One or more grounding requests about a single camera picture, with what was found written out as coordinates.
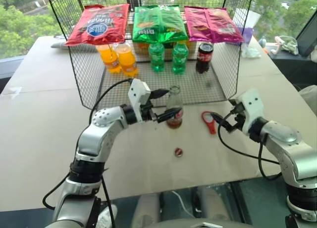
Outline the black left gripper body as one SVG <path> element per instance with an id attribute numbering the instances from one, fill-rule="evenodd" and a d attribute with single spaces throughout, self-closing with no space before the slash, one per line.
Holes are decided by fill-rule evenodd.
<path id="1" fill-rule="evenodd" d="M 145 104 L 140 105 L 140 114 L 142 121 L 155 121 L 157 123 L 160 123 L 159 121 L 159 115 L 153 112 L 153 104 L 150 99 L 146 101 Z"/>

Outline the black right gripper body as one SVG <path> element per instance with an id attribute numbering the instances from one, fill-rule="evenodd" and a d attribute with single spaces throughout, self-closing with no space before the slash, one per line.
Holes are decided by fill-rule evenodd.
<path id="1" fill-rule="evenodd" d="M 236 129 L 242 131 L 243 125 L 246 120 L 244 105 L 241 102 L 235 104 L 234 108 L 230 111 L 229 115 L 235 116 L 234 120 L 236 121 L 236 123 L 234 125 L 227 123 L 227 125 L 225 126 L 226 131 L 229 133 L 233 132 Z"/>

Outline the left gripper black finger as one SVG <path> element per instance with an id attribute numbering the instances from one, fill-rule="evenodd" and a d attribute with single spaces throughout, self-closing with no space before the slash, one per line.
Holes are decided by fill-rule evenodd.
<path id="1" fill-rule="evenodd" d="M 171 108 L 167 109 L 164 113 L 157 115 L 157 123 L 167 121 L 171 118 L 176 118 L 176 116 L 181 112 L 181 108 Z"/>
<path id="2" fill-rule="evenodd" d="M 156 89 L 151 91 L 150 93 L 150 100 L 151 99 L 158 99 L 163 97 L 164 95 L 166 95 L 167 93 L 169 93 L 168 89 Z"/>

